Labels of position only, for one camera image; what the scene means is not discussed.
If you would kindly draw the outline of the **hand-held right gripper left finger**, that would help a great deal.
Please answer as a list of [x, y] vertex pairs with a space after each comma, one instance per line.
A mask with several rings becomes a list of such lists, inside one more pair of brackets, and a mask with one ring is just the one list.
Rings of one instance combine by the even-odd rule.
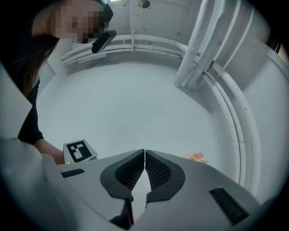
[[127, 231], [134, 226], [132, 190], [145, 168], [145, 151], [87, 162], [43, 165], [69, 231]]

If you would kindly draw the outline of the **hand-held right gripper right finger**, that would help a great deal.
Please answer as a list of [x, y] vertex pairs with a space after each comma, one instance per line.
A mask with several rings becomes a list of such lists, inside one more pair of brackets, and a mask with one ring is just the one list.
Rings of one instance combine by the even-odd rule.
[[171, 172], [148, 194], [146, 231], [224, 231], [260, 206], [245, 188], [207, 164], [151, 150], [146, 157]]

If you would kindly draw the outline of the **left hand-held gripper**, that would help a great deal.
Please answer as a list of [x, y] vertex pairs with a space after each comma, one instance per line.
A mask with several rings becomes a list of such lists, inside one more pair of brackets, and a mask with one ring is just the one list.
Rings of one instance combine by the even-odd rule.
[[65, 163], [87, 162], [98, 157], [85, 139], [63, 144], [63, 154]]

